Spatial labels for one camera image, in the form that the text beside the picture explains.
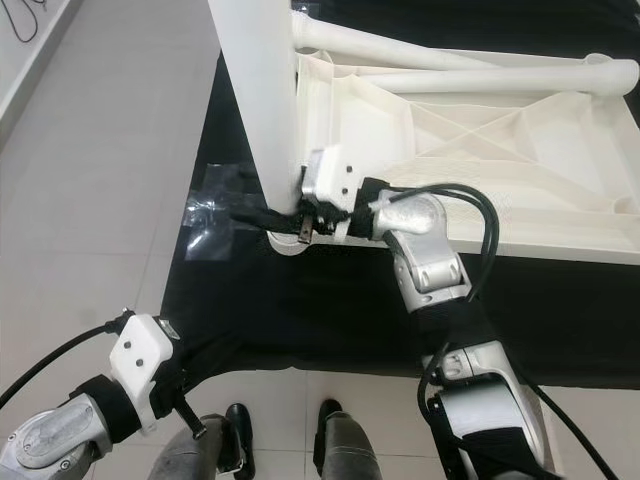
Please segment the grey robot right leg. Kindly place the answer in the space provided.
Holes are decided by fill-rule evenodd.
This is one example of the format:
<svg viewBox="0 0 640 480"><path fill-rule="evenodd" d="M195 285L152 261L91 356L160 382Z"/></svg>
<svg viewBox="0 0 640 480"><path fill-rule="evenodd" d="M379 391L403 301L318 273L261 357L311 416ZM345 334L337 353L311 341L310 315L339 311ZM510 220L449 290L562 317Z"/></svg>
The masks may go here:
<svg viewBox="0 0 640 480"><path fill-rule="evenodd" d="M314 465L321 480L383 480L369 436L333 398L317 411Z"/></svg>

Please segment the white plastic children table top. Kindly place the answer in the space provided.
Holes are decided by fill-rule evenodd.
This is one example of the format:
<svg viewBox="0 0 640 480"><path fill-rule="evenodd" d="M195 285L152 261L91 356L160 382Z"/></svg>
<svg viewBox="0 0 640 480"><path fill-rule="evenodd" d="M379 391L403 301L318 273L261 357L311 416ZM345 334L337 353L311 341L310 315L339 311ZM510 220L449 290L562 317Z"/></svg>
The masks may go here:
<svg viewBox="0 0 640 480"><path fill-rule="evenodd" d="M255 133L262 191L287 205L315 148L393 186L456 182L500 216L500 253L640 265L640 113L575 91L393 93L390 67L335 52L296 55L293 116Z"/></svg>

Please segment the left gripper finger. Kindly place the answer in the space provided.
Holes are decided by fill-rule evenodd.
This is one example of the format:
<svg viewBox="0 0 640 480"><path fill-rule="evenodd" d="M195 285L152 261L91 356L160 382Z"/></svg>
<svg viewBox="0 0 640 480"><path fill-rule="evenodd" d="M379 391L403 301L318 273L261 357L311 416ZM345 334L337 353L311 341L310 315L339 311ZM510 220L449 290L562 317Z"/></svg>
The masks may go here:
<svg viewBox="0 0 640 480"><path fill-rule="evenodd" d="M215 376L239 347L241 335L234 332L186 335L179 340L175 358L187 376Z"/></svg>

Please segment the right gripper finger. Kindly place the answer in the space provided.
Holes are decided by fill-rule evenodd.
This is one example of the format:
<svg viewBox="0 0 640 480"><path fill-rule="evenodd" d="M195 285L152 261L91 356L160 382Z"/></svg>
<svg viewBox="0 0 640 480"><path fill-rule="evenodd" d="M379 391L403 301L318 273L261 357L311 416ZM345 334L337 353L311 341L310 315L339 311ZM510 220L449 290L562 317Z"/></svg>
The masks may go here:
<svg viewBox="0 0 640 480"><path fill-rule="evenodd" d="M301 233L303 229L301 215L280 214L269 207L233 206L230 207L230 218L275 233Z"/></svg>

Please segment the black tablecloth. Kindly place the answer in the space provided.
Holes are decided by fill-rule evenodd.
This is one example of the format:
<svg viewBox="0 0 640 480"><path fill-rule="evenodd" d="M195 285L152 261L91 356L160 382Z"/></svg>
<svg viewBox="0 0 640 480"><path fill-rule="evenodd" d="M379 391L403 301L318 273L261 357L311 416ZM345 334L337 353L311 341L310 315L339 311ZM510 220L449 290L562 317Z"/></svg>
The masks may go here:
<svg viewBox="0 0 640 480"><path fill-rule="evenodd" d="M314 0L320 18L438 49L640 61L640 0ZM384 248L271 250L233 225L224 259L174 252L161 315L215 343L216 372L415 375L410 320ZM640 266L495 261L481 301L509 356L544 387L640 390Z"/></svg>

